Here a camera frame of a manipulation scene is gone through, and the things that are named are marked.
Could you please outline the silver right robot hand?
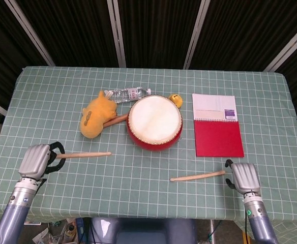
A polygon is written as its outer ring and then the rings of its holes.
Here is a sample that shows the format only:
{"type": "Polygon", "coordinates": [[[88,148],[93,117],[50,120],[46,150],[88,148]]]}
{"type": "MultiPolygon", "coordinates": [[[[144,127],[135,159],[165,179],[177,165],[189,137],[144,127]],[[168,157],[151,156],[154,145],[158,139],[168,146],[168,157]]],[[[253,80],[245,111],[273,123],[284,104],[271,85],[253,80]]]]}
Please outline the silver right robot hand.
{"type": "Polygon", "coordinates": [[[234,163],[231,159],[227,159],[225,167],[230,167],[233,182],[227,178],[227,185],[238,191],[242,195],[254,193],[257,196],[261,194],[261,186],[255,165],[251,163],[234,163]]]}

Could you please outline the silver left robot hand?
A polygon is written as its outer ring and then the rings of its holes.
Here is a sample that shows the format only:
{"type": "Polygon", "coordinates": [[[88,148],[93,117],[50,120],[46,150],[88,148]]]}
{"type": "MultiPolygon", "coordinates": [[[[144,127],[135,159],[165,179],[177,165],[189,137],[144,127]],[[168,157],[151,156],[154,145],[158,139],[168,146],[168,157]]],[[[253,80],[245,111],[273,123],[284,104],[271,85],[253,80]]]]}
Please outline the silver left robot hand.
{"type": "Polygon", "coordinates": [[[62,154],[65,153],[65,149],[60,142],[30,146],[18,170],[21,177],[39,180],[44,174],[59,171],[64,166],[66,160],[61,159],[56,166],[50,166],[57,157],[57,154],[53,151],[56,148],[62,154]]]}

